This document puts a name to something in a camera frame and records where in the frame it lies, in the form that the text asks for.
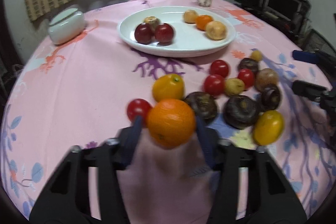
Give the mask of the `brown passion fruit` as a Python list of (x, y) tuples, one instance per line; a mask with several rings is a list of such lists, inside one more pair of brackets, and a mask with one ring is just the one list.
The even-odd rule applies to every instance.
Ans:
[(273, 69), (265, 68), (258, 72), (255, 80), (255, 88), (262, 92), (267, 85), (277, 85), (279, 82), (279, 76)]

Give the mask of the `small yellow longan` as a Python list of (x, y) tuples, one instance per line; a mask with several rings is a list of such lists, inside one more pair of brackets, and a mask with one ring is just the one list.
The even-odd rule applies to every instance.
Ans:
[(259, 63), (263, 59), (263, 54), (258, 50), (252, 51), (250, 54), (250, 59)]

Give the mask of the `red cherry tomato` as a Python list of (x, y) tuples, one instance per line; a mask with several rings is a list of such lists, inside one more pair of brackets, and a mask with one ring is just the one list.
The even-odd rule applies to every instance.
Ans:
[(248, 90), (255, 84), (255, 75), (250, 69), (240, 69), (238, 79), (243, 81), (245, 90)]
[(230, 66), (224, 60), (215, 60), (210, 65), (211, 75), (220, 75), (226, 78), (230, 73)]
[(133, 122), (137, 116), (141, 116), (143, 121), (146, 122), (151, 109), (152, 106), (149, 102), (142, 98), (137, 98), (129, 102), (126, 108), (126, 114), (131, 122)]
[(220, 75), (209, 75), (203, 82), (203, 91), (214, 96), (224, 93), (224, 78)]

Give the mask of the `yellow-green longan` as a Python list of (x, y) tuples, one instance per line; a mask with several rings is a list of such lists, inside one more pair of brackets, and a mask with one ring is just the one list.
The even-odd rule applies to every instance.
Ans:
[(224, 93), (229, 97), (241, 94), (244, 89), (244, 82), (238, 78), (231, 78), (225, 81)]

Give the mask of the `large orange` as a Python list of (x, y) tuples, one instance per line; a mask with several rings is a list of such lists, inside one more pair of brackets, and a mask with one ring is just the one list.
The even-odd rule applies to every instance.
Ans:
[(158, 102), (147, 116), (147, 128), (155, 144), (164, 149), (187, 143), (196, 131), (193, 109), (184, 101), (165, 99)]

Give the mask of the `yellow tomato with stem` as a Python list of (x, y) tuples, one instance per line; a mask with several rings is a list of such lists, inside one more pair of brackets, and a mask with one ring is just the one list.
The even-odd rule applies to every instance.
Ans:
[(162, 76), (154, 82), (152, 96), (156, 102), (164, 99), (182, 100), (185, 96), (185, 82), (177, 74)]

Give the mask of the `pink patterned tablecloth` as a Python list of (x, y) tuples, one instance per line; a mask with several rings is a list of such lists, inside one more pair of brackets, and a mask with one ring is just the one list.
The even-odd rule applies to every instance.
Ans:
[[(237, 6), (213, 0), (209, 9), (237, 31), (223, 51), (195, 59), (159, 58), (129, 48), (117, 25), (128, 15), (150, 7), (194, 6), (196, 0), (131, 0), (87, 12), (87, 29), (56, 48), (47, 36), (38, 46), (13, 88), (1, 128), (1, 178), (6, 193), (28, 218), (39, 193), (59, 161), (73, 145), (92, 148), (130, 125), (126, 106), (135, 98), (155, 103), (151, 88), (159, 77), (175, 73), (186, 94), (201, 90), (210, 64), (226, 61), (230, 76), (254, 49), (261, 69), (280, 77), (279, 112), (285, 129), (268, 146), (311, 216), (335, 181), (335, 154), (327, 148), (329, 122), (316, 103), (291, 92), (291, 80), (330, 84), (318, 67), (294, 61), (297, 47), (281, 32)], [(163, 150), (144, 130), (132, 165), (118, 173), (131, 223), (206, 223), (218, 174), (202, 157), (198, 140)]]

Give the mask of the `black tv stand with monitor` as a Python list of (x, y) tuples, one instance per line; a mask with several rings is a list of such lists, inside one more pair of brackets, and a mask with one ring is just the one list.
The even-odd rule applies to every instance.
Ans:
[(303, 37), (309, 20), (308, 0), (235, 0), (242, 9), (281, 31), (292, 42)]

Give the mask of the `small tangerine on plate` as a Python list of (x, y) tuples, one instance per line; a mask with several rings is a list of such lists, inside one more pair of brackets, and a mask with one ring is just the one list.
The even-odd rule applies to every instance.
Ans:
[(209, 15), (200, 15), (195, 19), (195, 24), (198, 30), (205, 31), (206, 25), (214, 19)]

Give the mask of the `white oval plate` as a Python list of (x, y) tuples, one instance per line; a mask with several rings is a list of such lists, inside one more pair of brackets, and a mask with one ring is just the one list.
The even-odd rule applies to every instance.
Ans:
[[(183, 15), (187, 10), (194, 10), (200, 15), (212, 16), (214, 20), (222, 22), (227, 28), (226, 37), (221, 40), (211, 40), (205, 32), (197, 29), (195, 25), (185, 23)], [(141, 44), (136, 41), (135, 29), (147, 16), (155, 16), (162, 23), (168, 23), (172, 26), (174, 29), (172, 42), (163, 45), (156, 39), (153, 39), (149, 44)], [(161, 57), (182, 58), (210, 55), (222, 50), (236, 38), (236, 30), (226, 18), (211, 11), (186, 6), (152, 7), (135, 12), (121, 21), (117, 30), (122, 41), (131, 48)]]

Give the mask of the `tan longan back plate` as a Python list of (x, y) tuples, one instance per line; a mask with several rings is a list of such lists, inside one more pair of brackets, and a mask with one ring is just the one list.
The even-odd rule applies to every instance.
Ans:
[(195, 10), (186, 10), (183, 20), (188, 24), (195, 24), (199, 14)]

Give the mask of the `dark red plum right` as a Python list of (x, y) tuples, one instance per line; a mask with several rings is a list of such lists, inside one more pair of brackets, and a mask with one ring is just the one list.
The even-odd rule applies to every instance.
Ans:
[(174, 29), (167, 23), (159, 24), (154, 32), (154, 37), (159, 43), (170, 43), (174, 38)]

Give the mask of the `dark red plum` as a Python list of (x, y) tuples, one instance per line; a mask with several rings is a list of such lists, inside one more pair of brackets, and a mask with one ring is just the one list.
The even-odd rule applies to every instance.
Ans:
[(148, 44), (151, 42), (153, 32), (148, 23), (139, 24), (134, 32), (135, 40), (141, 44)]
[(159, 43), (170, 43), (174, 38), (174, 29), (167, 23), (159, 24), (154, 32), (154, 37)]

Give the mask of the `speckled brown fruit on plate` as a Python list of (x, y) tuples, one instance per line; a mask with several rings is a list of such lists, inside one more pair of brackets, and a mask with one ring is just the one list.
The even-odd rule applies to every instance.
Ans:
[(155, 16), (148, 16), (143, 20), (143, 22), (148, 24), (153, 32), (155, 32), (157, 26), (161, 24), (161, 21)]

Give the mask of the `dark red plum left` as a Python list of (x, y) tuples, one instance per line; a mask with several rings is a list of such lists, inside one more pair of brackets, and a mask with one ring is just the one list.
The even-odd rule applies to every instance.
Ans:
[(151, 42), (153, 32), (148, 23), (139, 24), (134, 32), (135, 40), (141, 44), (148, 44)]

